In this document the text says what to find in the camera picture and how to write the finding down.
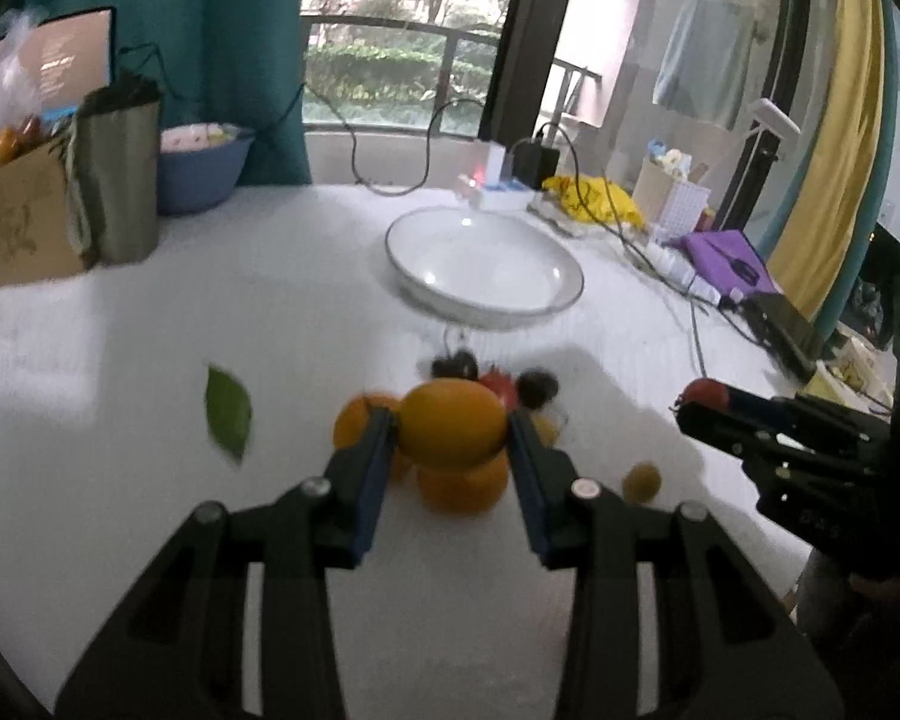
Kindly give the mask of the plastic bag of fruit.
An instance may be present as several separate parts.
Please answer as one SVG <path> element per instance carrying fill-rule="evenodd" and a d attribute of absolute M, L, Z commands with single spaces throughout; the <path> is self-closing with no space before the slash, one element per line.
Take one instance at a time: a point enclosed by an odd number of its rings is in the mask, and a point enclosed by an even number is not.
<path fill-rule="evenodd" d="M 0 37 L 0 167 L 45 142 L 41 123 L 40 73 L 23 63 L 23 48 L 40 26 L 38 10 L 11 10 L 1 18 Z"/>

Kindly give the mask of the large orange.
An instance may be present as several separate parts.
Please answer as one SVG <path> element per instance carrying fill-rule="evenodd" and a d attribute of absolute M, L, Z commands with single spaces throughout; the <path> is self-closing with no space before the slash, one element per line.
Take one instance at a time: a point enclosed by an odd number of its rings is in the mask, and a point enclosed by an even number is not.
<path fill-rule="evenodd" d="M 493 460 L 466 472 L 442 472 L 419 466 L 419 494 L 432 511 L 447 515 L 479 515 L 499 502 L 509 484 L 509 457 L 502 450 Z"/>

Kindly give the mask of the brown-green lychee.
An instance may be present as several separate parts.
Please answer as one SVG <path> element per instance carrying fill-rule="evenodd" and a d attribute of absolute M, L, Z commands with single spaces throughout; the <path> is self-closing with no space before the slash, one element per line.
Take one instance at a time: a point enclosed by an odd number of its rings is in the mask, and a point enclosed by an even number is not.
<path fill-rule="evenodd" d="M 621 494 L 628 504 L 647 505 L 653 502 L 662 489 L 662 473 L 651 461 L 636 463 L 621 483 Z"/>

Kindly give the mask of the yellow curtain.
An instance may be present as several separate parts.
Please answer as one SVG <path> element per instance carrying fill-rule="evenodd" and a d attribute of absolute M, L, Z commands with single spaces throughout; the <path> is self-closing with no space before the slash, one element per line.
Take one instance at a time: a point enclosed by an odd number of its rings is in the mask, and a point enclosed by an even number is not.
<path fill-rule="evenodd" d="M 891 0 L 837 0 L 823 114 L 758 245 L 782 293 L 825 337 L 860 275 L 888 184 L 896 47 Z"/>

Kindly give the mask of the stainless steel tumbler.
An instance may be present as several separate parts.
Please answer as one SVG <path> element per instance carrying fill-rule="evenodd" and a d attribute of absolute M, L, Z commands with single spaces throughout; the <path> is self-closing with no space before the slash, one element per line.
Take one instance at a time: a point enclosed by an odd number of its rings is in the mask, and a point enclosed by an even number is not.
<path fill-rule="evenodd" d="M 107 265 L 142 262 L 157 245 L 160 109 L 157 83 L 123 71 L 77 110 L 74 178 L 95 252 Z"/>

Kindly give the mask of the white charger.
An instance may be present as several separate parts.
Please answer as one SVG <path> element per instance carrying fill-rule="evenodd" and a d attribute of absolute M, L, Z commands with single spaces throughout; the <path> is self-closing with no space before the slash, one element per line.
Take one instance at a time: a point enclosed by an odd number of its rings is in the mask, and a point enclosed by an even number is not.
<path fill-rule="evenodd" d="M 507 148 L 496 142 L 476 143 L 475 181 L 482 187 L 493 187 L 500 182 Z"/>

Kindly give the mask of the dark plum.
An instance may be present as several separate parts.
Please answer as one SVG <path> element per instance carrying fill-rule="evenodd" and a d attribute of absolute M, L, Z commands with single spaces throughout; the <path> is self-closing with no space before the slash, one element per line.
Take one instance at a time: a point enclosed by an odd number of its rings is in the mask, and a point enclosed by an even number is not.
<path fill-rule="evenodd" d="M 548 369 L 528 369 L 515 380 L 518 403 L 525 410 L 538 411 L 551 403 L 559 394 L 559 380 Z"/>

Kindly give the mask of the tablet screen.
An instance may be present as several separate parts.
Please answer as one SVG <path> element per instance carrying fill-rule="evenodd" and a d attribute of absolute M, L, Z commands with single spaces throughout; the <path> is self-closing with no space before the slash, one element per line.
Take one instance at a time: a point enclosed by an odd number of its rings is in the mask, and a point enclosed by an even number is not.
<path fill-rule="evenodd" d="M 40 73 L 43 119 L 69 112 L 91 91 L 109 86 L 115 63 L 113 7 L 73 11 L 55 18 L 48 18 L 41 8 L 27 10 L 41 13 L 40 26 L 23 48 L 23 63 Z M 6 32 L 2 16 L 0 37 Z"/>

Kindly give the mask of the small red tomato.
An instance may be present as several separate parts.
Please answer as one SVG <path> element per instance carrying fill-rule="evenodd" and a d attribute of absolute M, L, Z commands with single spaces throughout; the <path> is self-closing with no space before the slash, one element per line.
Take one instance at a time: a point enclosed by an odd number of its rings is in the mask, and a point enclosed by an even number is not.
<path fill-rule="evenodd" d="M 711 410 L 727 411 L 730 406 L 730 390 L 718 380 L 701 377 L 686 385 L 679 395 L 678 403 L 681 406 L 696 403 Z"/>

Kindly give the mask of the orange with stem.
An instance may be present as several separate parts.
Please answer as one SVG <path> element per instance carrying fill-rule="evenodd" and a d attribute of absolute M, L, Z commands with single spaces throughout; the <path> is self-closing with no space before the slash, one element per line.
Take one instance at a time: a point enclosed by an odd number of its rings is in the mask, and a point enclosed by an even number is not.
<path fill-rule="evenodd" d="M 385 392 L 362 392 L 351 398 L 334 421 L 333 442 L 334 450 L 351 449 L 361 440 L 367 427 L 368 420 L 375 408 L 386 408 L 393 415 L 400 409 L 400 400 L 395 395 Z M 390 479 L 393 483 L 400 483 L 411 472 L 411 460 L 400 449 L 393 450 L 390 463 Z"/>

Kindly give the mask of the green leaf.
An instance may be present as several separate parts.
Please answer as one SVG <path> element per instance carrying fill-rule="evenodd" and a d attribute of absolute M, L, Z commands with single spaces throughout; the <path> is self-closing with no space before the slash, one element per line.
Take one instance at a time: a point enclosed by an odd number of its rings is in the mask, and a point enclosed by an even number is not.
<path fill-rule="evenodd" d="M 245 385 L 221 367 L 208 367 L 205 417 L 212 442 L 240 465 L 250 440 L 253 406 Z"/>

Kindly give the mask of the blue bowl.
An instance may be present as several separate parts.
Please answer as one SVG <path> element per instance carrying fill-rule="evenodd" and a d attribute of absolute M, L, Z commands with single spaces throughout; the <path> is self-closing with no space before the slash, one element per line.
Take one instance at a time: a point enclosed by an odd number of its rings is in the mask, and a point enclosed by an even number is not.
<path fill-rule="evenodd" d="M 198 215 L 225 202 L 255 137 L 251 128 L 217 122 L 165 128 L 157 171 L 159 215 Z"/>

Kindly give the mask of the white perforated basket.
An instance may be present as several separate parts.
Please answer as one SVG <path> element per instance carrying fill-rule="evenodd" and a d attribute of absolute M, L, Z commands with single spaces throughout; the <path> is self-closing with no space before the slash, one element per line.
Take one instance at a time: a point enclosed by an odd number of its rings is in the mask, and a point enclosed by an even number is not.
<path fill-rule="evenodd" d="M 673 177 L 644 158 L 632 199 L 651 238 L 674 239 L 696 229 L 711 193 L 710 188 Z"/>

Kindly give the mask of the dark cherry with stem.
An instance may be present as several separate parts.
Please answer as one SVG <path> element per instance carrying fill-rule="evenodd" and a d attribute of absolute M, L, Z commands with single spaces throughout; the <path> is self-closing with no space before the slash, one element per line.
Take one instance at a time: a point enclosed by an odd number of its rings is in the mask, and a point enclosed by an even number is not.
<path fill-rule="evenodd" d="M 459 349 L 451 355 L 437 356 L 430 363 L 432 379 L 478 380 L 479 364 L 468 349 Z"/>

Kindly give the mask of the balcony railing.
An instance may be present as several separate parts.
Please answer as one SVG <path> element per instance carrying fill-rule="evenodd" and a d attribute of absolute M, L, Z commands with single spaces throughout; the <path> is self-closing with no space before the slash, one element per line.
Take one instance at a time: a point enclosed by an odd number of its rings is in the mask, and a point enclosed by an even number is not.
<path fill-rule="evenodd" d="M 302 34 L 309 127 L 336 127 L 338 106 L 356 127 L 409 133 L 453 99 L 486 101 L 500 44 L 484 26 L 364 15 L 307 13 Z"/>

